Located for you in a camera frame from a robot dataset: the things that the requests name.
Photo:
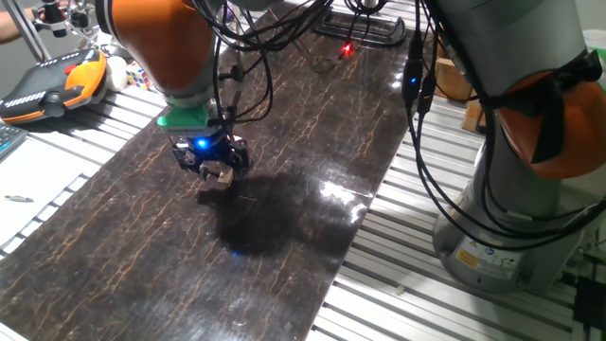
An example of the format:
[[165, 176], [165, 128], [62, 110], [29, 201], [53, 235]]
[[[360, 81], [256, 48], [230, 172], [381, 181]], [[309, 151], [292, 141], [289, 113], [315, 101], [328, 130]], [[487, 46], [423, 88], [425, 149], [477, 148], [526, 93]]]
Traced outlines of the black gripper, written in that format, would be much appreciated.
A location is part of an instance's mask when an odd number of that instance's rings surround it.
[[176, 135], [172, 138], [173, 153], [181, 165], [200, 165], [199, 177], [219, 180], [232, 165], [235, 177], [241, 179], [252, 169], [248, 143], [237, 137], [230, 144], [226, 134], [218, 131], [214, 135]]

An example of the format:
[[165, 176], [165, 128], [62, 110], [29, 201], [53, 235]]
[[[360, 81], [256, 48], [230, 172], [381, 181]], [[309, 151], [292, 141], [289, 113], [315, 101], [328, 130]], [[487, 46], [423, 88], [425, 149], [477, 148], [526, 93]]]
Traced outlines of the person's hand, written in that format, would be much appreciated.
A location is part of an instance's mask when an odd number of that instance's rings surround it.
[[41, 23], [47, 23], [44, 6], [38, 8], [27, 8], [25, 9], [25, 12], [34, 26]]

